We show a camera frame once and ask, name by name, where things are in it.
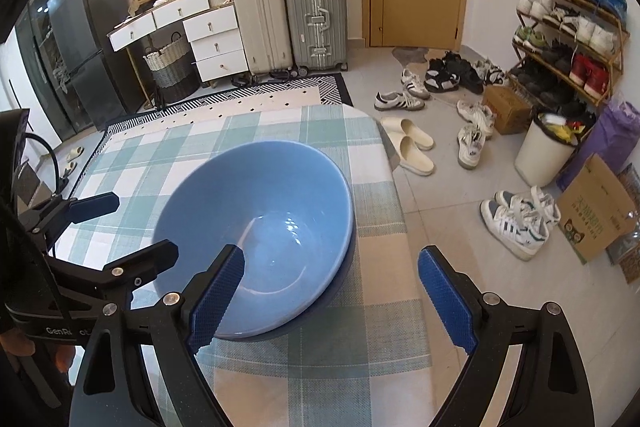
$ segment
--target purple bag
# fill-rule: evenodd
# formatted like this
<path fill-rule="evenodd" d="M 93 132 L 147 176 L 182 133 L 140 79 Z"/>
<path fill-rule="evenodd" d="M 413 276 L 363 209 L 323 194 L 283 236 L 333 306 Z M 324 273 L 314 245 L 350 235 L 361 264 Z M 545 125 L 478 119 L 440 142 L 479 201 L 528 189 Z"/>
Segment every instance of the purple bag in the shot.
<path fill-rule="evenodd" d="M 592 154 L 600 156 L 614 174 L 619 174 L 640 139 L 640 112 L 628 102 L 611 100 L 591 134 L 558 178 L 565 191 Z"/>

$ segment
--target drawer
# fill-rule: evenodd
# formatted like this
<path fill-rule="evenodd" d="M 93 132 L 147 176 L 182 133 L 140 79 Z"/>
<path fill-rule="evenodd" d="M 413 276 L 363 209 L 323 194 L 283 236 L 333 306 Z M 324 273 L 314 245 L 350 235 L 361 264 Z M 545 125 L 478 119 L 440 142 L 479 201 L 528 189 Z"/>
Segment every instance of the drawer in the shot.
<path fill-rule="evenodd" d="M 203 82 L 215 80 L 228 74 L 248 71 L 244 51 L 226 53 L 218 57 L 206 58 L 196 62 Z"/>
<path fill-rule="evenodd" d="M 156 26 L 162 28 L 209 9 L 209 0 L 174 0 L 153 11 Z"/>
<path fill-rule="evenodd" d="M 238 28 L 236 10 L 233 6 L 201 13 L 185 20 L 183 24 L 189 42 Z"/>
<path fill-rule="evenodd" d="M 154 31 L 156 31 L 156 22 L 154 21 L 153 15 L 147 13 L 140 17 L 140 19 L 136 19 L 114 31 L 109 36 L 109 40 L 113 46 L 113 51 L 116 52 Z"/>
<path fill-rule="evenodd" d="M 198 39 L 191 43 L 191 47 L 196 60 L 218 57 L 219 55 L 244 49 L 240 38 L 240 30 L 231 30 L 205 37 L 204 39 Z"/>

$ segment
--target checkered tablecloth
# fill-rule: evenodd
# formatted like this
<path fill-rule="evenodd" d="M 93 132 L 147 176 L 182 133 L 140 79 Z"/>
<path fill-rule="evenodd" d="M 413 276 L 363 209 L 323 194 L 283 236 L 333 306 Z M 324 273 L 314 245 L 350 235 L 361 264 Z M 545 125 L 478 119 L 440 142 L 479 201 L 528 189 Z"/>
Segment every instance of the checkered tablecloth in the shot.
<path fill-rule="evenodd" d="M 231 147 L 304 142 L 353 191 L 357 248 L 340 292 L 299 330 L 271 341 L 214 340 L 198 363 L 236 427 L 411 427 L 434 416 L 431 358 L 406 227 L 380 131 L 347 105 L 241 114 L 127 138 L 112 136 L 76 191 L 112 190 L 114 214 L 70 227 L 58 256 L 101 269 L 151 242 L 168 198 L 190 172 Z M 224 172 L 219 180 L 224 182 Z M 134 307 L 156 301 L 153 286 Z M 179 425 L 153 351 L 145 360 L 167 425 Z"/>

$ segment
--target blue bowl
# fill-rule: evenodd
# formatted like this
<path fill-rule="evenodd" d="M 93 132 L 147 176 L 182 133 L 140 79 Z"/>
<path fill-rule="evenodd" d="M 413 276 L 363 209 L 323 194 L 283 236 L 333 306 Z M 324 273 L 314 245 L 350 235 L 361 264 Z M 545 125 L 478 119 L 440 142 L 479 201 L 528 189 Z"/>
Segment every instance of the blue bowl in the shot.
<path fill-rule="evenodd" d="M 238 245 L 244 277 L 216 337 L 263 335 L 323 295 L 348 252 L 351 264 L 353 230 L 349 185 L 327 156 L 298 142 L 241 145 L 201 165 L 169 198 L 153 241 L 169 239 L 180 256 L 156 289 L 182 291 L 225 245 Z"/>

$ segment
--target metal screw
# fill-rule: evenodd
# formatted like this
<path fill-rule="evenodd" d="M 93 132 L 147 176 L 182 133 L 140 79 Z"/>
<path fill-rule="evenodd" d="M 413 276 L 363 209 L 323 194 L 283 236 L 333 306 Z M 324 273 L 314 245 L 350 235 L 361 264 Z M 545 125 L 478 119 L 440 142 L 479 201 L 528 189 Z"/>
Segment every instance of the metal screw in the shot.
<path fill-rule="evenodd" d="M 482 296 L 482 300 L 489 304 L 489 306 L 500 304 L 500 298 L 495 293 L 485 293 Z"/>
<path fill-rule="evenodd" d="M 166 304 L 167 306 L 173 306 L 174 304 L 177 304 L 179 300 L 180 294 L 175 292 L 167 293 L 167 295 L 162 297 L 162 302 L 164 302 L 164 304 Z"/>
<path fill-rule="evenodd" d="M 110 315 L 113 315 L 117 311 L 117 309 L 118 306 L 116 304 L 109 303 L 104 308 L 102 308 L 102 313 L 109 317 Z"/>
<path fill-rule="evenodd" d="M 559 315 L 562 312 L 562 308 L 555 302 L 549 302 L 546 304 L 546 311 L 548 311 L 552 315 Z"/>

